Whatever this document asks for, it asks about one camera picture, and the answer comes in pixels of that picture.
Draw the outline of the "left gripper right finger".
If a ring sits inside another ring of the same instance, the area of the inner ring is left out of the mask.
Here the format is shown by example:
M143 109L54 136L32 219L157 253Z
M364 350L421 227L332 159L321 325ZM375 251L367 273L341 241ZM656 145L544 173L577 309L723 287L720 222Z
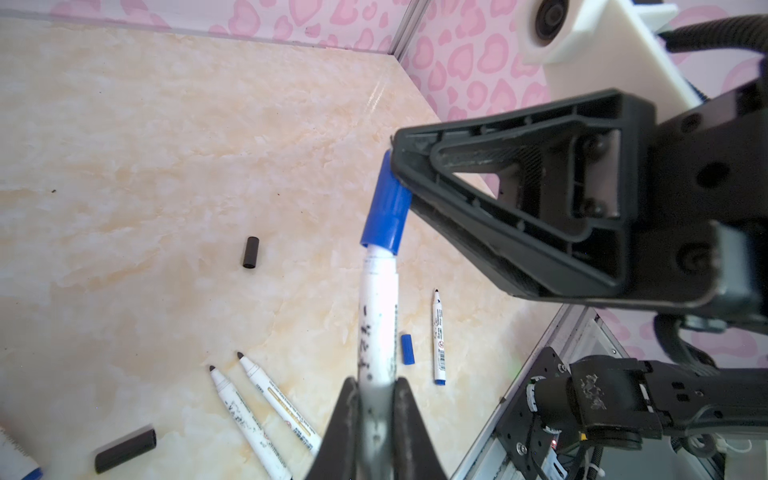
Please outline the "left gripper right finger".
M393 470L399 480L446 480L408 380L395 382Z

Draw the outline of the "white marker blue tip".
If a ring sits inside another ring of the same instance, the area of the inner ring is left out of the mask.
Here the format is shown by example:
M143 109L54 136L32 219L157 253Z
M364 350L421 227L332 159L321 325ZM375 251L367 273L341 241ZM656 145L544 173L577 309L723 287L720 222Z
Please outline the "white marker blue tip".
M363 263L358 308L357 473L360 479L393 477L398 288L396 256L383 247L369 245Z

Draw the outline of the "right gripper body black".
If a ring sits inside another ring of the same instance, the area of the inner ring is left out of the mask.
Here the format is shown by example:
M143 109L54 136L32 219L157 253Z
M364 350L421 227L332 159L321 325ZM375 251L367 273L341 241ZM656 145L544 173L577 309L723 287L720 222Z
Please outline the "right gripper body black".
M767 82L658 126L620 309L767 330Z

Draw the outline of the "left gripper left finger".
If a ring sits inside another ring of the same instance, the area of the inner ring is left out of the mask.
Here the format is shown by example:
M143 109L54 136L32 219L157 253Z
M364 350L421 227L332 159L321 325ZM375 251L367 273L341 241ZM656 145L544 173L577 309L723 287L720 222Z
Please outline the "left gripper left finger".
M357 381L348 377L342 384L320 450L305 479L355 479L359 433L360 392Z

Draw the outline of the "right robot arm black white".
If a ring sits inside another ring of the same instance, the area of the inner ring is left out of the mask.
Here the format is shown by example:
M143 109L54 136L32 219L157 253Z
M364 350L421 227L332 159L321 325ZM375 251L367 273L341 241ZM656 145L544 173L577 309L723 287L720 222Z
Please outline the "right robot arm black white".
M593 356L529 389L552 430L646 438L767 427L767 373L719 369L681 331L767 330L767 83L665 122L604 90L405 128L392 170L412 209L502 291L654 313L666 362Z

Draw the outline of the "white marker pen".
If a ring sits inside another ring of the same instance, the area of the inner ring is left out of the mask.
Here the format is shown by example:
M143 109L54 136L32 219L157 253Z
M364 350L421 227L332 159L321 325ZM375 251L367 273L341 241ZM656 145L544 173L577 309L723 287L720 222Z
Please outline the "white marker pen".
M0 467L1 480L43 478L39 464L4 429L1 429Z

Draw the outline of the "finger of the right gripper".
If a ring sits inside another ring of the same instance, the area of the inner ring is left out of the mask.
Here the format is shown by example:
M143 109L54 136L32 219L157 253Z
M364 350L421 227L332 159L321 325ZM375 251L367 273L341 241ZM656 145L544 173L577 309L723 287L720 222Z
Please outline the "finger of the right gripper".
M515 297L618 297L655 106L615 89L403 128L391 169L414 213Z

